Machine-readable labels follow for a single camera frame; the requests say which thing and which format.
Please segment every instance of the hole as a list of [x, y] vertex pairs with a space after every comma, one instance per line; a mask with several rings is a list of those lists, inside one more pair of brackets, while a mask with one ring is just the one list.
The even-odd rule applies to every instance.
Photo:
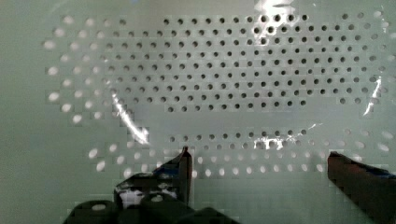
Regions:
[[386, 145], [384, 145], [384, 144], [382, 144], [382, 143], [378, 143], [378, 148], [379, 148], [380, 150], [382, 150], [382, 151], [389, 152], [389, 147], [386, 146]]
[[102, 211], [102, 210], [105, 210], [105, 209], [106, 209], [106, 205], [103, 204], [103, 203], [96, 204], [96, 205], [94, 205], [92, 207], [92, 211], [95, 211], [95, 212]]
[[364, 147], [365, 147], [365, 145], [363, 144], [363, 142], [360, 142], [360, 141], [356, 141], [355, 144], [356, 144], [356, 146], [357, 146], [358, 148], [364, 148]]
[[106, 163], [104, 161], [99, 161], [96, 165], [96, 171], [102, 172], [105, 169]]
[[375, 11], [375, 12], [374, 12], [374, 17], [376, 17], [376, 18], [381, 17], [382, 14], [383, 14], [382, 11]]

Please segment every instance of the dark object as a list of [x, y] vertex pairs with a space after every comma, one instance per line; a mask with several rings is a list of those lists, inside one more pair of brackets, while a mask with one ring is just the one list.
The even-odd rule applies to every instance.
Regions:
[[328, 177], [376, 223], [395, 223], [396, 175], [332, 152]]
[[[97, 207], [103, 210], [93, 211]], [[222, 213], [207, 207], [195, 212], [183, 202], [164, 193], [145, 196], [134, 208], [117, 210], [109, 201], [78, 205], [64, 224], [238, 224]]]
[[137, 174], [124, 180], [114, 189], [114, 202], [120, 209], [138, 206], [143, 197], [165, 193], [185, 204], [189, 202], [192, 162], [187, 147], [171, 161], [152, 173]]
[[114, 223], [118, 208], [111, 201], [89, 201], [77, 205], [64, 224]]
[[141, 224], [238, 224], [213, 208], [207, 207], [195, 212], [181, 201], [162, 193], [146, 196], [140, 209]]

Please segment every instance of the black object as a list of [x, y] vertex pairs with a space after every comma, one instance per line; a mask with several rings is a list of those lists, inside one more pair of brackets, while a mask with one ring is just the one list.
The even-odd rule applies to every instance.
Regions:
[[238, 224], [207, 207], [195, 212], [167, 194], [151, 194], [142, 203], [142, 223], [158, 224]]
[[[106, 208], [94, 211], [97, 205]], [[207, 207], [194, 211], [183, 202], [164, 193], [149, 194], [134, 208], [118, 210], [109, 201], [91, 201], [78, 205], [64, 224], [238, 224]]]
[[192, 161], [187, 147], [174, 159], [152, 173], [137, 174], [119, 183], [114, 189], [114, 202], [119, 209], [140, 205], [150, 193], [166, 193], [184, 202], [189, 201]]
[[115, 223], [118, 207], [111, 201], [89, 201], [77, 205], [64, 224]]
[[396, 223], [396, 175], [332, 152], [328, 177], [373, 221]]

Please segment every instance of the metal panel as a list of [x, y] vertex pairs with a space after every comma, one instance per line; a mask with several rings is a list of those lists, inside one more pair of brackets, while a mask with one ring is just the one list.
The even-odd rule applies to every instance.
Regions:
[[327, 179], [326, 159], [340, 150], [396, 171], [394, 10], [1, 1], [0, 222], [62, 222], [187, 145], [196, 209], [372, 223]]

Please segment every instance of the perforated metal screen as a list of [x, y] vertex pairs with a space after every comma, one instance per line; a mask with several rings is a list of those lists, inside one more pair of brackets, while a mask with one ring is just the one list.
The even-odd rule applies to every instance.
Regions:
[[183, 146], [196, 209], [241, 223], [372, 223], [326, 160], [338, 150], [396, 171], [395, 3], [0, 7], [2, 223], [62, 222]]

